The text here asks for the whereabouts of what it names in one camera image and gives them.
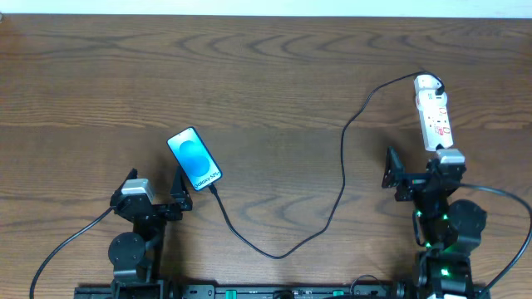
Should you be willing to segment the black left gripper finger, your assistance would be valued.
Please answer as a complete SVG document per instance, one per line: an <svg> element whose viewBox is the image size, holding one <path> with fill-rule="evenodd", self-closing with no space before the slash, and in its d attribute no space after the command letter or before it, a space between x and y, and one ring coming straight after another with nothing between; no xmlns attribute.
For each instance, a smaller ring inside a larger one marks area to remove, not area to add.
<svg viewBox="0 0 532 299"><path fill-rule="evenodd" d="M116 189L115 195L121 195L121 190L126 184L126 182L130 179L137 179L138 171L135 168L132 168L131 171L126 176L125 180L121 183L121 185Z"/></svg>
<svg viewBox="0 0 532 299"><path fill-rule="evenodd" d="M184 170L178 165L170 189L170 196L178 205L192 205L190 193L185 184L186 175Z"/></svg>

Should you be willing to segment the blue Galaxy smartphone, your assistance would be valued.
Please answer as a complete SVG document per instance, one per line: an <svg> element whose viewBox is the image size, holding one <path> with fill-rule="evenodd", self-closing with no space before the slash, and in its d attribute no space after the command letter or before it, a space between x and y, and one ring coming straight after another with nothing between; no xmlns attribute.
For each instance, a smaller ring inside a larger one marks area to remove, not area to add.
<svg viewBox="0 0 532 299"><path fill-rule="evenodd" d="M188 127L166 141L195 191L222 179L223 172L198 131Z"/></svg>

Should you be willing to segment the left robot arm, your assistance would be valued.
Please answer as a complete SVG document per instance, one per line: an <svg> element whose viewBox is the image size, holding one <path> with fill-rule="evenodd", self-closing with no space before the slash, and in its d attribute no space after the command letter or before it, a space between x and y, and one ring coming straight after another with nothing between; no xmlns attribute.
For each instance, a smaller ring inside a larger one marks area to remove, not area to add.
<svg viewBox="0 0 532 299"><path fill-rule="evenodd" d="M132 169L111 196L110 207L133 224L130 232L115 237L108 249L113 265L111 297L172 299L180 291L169 278L160 276L160 262L169 222L180 221L193 207L185 186L185 172L177 167L170 189L171 203L153 203L155 192L148 179Z"/></svg>

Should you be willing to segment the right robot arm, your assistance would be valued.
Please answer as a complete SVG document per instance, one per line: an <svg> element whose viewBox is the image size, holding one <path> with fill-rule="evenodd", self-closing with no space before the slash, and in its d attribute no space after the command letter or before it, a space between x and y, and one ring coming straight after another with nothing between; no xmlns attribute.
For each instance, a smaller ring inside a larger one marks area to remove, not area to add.
<svg viewBox="0 0 532 299"><path fill-rule="evenodd" d="M397 202L412 202L416 254L412 279L395 282L390 298L476 298L470 254L480 246L487 212L476 203L451 195L466 171L458 149L436 150L423 173L408 173L398 153L386 153L382 187L394 188Z"/></svg>

